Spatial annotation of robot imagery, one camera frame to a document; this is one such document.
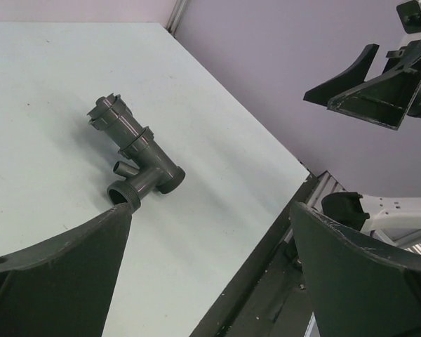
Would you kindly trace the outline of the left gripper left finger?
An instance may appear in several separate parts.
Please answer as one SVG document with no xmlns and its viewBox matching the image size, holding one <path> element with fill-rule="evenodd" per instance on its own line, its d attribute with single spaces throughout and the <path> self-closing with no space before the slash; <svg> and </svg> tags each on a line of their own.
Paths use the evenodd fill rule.
<svg viewBox="0 0 421 337">
<path fill-rule="evenodd" d="M 119 204 L 0 256 L 0 336 L 101 336 L 131 221 Z"/>
</svg>

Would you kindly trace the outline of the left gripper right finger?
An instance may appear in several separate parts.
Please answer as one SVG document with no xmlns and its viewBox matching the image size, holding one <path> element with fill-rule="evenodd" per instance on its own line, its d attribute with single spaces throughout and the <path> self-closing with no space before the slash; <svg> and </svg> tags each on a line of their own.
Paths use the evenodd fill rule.
<svg viewBox="0 0 421 337">
<path fill-rule="evenodd" d="M 421 336 L 421 255 L 304 203 L 290 221 L 321 336 Z"/>
</svg>

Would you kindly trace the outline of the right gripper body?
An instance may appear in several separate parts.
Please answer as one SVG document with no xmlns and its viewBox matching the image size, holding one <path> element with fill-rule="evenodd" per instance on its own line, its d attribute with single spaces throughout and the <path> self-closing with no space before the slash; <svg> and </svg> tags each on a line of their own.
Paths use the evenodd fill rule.
<svg viewBox="0 0 421 337">
<path fill-rule="evenodd" d="M 385 72 L 421 74 L 421 39 L 410 41 L 397 50 L 388 51 Z"/>
</svg>

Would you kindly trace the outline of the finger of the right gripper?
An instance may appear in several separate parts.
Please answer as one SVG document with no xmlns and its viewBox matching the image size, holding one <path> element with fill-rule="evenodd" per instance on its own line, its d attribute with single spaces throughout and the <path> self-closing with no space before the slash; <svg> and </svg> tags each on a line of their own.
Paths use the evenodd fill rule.
<svg viewBox="0 0 421 337">
<path fill-rule="evenodd" d="M 327 105 L 330 99 L 362 84 L 378 49 L 377 44 L 368 44 L 346 70 L 307 91 L 303 100 L 317 105 Z"/>
<path fill-rule="evenodd" d="M 328 109 L 396 130 L 407 116 L 418 118 L 421 72 L 387 72 L 336 95 Z"/>
</svg>

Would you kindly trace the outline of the grey pipe tee fitting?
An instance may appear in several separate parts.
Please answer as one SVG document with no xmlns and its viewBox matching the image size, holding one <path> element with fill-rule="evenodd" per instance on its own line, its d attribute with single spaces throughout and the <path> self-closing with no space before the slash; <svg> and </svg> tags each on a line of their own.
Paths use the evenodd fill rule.
<svg viewBox="0 0 421 337">
<path fill-rule="evenodd" d="M 141 207 L 141 201 L 150 192 L 157 190 L 168 194 L 185 179 L 185 171 L 165 153 L 154 139 L 140 137 L 125 144 L 121 139 L 112 140 L 119 146 L 119 154 L 137 164 L 137 168 L 118 161 L 113 172 L 122 176 L 107 188 L 107 196 L 114 204 L 127 203 L 131 212 Z"/>
</svg>

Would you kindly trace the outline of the large grey pipe adapter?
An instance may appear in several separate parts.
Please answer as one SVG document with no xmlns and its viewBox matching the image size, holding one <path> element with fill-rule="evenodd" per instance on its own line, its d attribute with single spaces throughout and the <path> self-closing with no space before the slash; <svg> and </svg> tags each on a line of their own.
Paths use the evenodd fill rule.
<svg viewBox="0 0 421 337">
<path fill-rule="evenodd" d="M 127 159 L 135 158 L 154 140 L 153 132 L 134 119 L 119 94 L 98 98 L 87 115 L 89 124 L 110 137 L 119 146 L 119 154 Z"/>
</svg>

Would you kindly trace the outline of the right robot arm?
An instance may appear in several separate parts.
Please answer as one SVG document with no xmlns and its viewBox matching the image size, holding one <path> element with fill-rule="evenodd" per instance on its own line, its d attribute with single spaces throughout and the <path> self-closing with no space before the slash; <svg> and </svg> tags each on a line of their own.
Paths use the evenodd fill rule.
<svg viewBox="0 0 421 337">
<path fill-rule="evenodd" d="M 308 90 L 303 99 L 394 131 L 405 117 L 421 119 L 421 38 L 389 51 L 382 74 L 367 80 L 378 49 L 368 44 L 346 70 Z M 321 203 L 326 216 L 359 232 L 407 230 L 421 239 L 421 197 L 336 192 Z"/>
</svg>

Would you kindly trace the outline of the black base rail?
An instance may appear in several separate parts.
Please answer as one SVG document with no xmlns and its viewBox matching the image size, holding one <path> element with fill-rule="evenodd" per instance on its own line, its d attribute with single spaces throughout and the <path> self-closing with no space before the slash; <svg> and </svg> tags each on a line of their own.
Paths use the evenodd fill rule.
<svg viewBox="0 0 421 337">
<path fill-rule="evenodd" d="M 311 336 L 314 318 L 290 224 L 290 208 L 317 209 L 343 189 L 324 172 L 309 175 L 191 333 L 192 336 Z"/>
</svg>

